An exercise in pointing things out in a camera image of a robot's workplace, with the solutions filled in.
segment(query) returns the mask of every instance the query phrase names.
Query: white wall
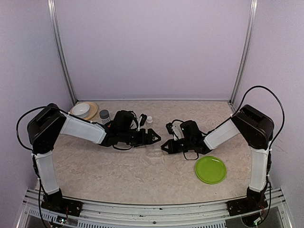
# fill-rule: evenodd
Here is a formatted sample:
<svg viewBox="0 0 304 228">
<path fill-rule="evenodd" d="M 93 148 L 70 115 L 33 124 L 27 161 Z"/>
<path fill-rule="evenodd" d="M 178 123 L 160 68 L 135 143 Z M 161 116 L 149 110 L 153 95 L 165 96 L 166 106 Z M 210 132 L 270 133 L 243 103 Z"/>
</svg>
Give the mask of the white wall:
<svg viewBox="0 0 304 228">
<path fill-rule="evenodd" d="M 56 0 L 79 100 L 229 100 L 251 0 Z"/>
<path fill-rule="evenodd" d="M 252 43 L 236 106 L 247 89 L 264 85 L 285 108 L 285 127 L 273 146 L 271 180 L 282 187 L 296 227 L 304 215 L 304 1 L 259 1 Z M 282 115 L 268 93 L 256 89 L 245 103 L 261 109 L 280 127 Z"/>
<path fill-rule="evenodd" d="M 0 1 L 0 28 L 0 226 L 10 228 L 27 188 L 33 188 L 37 181 L 31 152 L 17 141 L 16 122 L 36 106 L 54 102 L 69 109 L 71 102 L 47 1 Z M 20 133 L 28 145 L 26 121 Z"/>
</svg>

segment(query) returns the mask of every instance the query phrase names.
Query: vertical metal post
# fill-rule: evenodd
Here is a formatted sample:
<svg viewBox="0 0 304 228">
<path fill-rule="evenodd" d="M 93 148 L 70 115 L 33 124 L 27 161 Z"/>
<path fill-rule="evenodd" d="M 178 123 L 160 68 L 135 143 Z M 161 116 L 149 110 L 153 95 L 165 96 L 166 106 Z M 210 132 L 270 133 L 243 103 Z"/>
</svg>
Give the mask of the vertical metal post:
<svg viewBox="0 0 304 228">
<path fill-rule="evenodd" d="M 70 95 L 72 104 L 75 105 L 77 103 L 77 99 L 76 99 L 76 95 L 74 92 L 74 88 L 72 85 L 70 75 L 67 70 L 67 63 L 66 63 L 66 59 L 65 59 L 65 56 L 63 53 L 63 48 L 62 48 L 62 43 L 61 43 L 60 33 L 59 33 L 59 26 L 58 26 L 58 21 L 57 21 L 57 15 L 56 15 L 55 0 L 47 0 L 47 2 L 48 2 L 49 14 L 51 17 L 53 32 L 54 32 L 54 36 L 55 36 L 55 42 L 56 42 L 56 46 L 57 46 L 57 50 L 58 50 L 58 55 L 59 55 L 61 67 L 62 67 L 63 74 L 64 74 L 64 79 L 66 82 L 66 86 L 67 86 L 68 93 Z"/>
<path fill-rule="evenodd" d="M 233 88 L 233 92 L 230 98 L 230 103 L 234 105 L 234 102 L 236 100 L 238 90 L 242 81 L 246 60 L 249 54 L 249 48 L 250 48 L 250 41 L 252 37 L 253 27 L 256 19 L 256 11 L 257 10 L 257 0 L 251 0 L 251 7 L 250 7 L 250 14 L 249 14 L 249 20 L 248 20 L 248 26 L 247 26 L 247 32 L 246 32 L 246 38 L 245 38 L 245 44 L 243 48 L 242 58 L 241 62 L 238 68 L 237 73 L 237 80 Z"/>
</svg>

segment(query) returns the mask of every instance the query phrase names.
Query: bowl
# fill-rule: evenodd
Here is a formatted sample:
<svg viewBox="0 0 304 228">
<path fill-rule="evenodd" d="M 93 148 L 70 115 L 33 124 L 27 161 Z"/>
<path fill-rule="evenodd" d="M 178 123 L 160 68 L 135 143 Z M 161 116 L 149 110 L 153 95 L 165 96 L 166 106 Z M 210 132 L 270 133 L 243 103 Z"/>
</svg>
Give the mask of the bowl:
<svg viewBox="0 0 304 228">
<path fill-rule="evenodd" d="M 80 118 L 85 118 L 89 113 L 90 105 L 87 103 L 76 104 L 74 108 L 72 108 L 72 114 Z"/>
</svg>

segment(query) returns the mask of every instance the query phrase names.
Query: tabletop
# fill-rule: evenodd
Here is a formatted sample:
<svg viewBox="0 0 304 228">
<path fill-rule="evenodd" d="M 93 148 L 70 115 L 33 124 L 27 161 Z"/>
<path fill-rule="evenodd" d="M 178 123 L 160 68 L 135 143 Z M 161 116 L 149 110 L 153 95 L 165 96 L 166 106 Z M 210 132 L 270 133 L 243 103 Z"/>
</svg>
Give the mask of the tabletop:
<svg viewBox="0 0 304 228">
<path fill-rule="evenodd" d="M 119 110 L 152 116 L 152 129 L 161 136 L 159 146 L 172 138 L 165 125 L 174 119 L 194 120 L 201 131 L 208 132 L 232 113 L 227 102 L 96 103 L 98 112 L 109 110 L 111 119 Z M 101 122 L 98 113 L 92 121 Z M 196 157 L 193 152 L 186 155 Z M 184 204 L 245 196 L 251 174 L 251 152 L 245 139 L 237 135 L 208 155 L 226 165 L 226 178 L 219 184 L 198 179 L 196 161 L 186 161 L 182 153 L 163 152 L 160 157 L 149 157 L 145 146 L 117 151 L 68 135 L 60 135 L 53 150 L 57 181 L 64 196 L 126 204 Z"/>
</svg>

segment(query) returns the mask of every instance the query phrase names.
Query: round green plate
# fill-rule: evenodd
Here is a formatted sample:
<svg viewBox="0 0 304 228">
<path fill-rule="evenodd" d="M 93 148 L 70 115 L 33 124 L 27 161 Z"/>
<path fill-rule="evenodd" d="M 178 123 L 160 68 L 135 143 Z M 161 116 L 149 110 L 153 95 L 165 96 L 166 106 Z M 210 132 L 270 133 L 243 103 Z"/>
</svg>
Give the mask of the round green plate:
<svg viewBox="0 0 304 228">
<path fill-rule="evenodd" d="M 207 184 L 217 184 L 226 177 L 226 166 L 219 158 L 206 156 L 199 159 L 195 164 L 197 177 Z"/>
</svg>

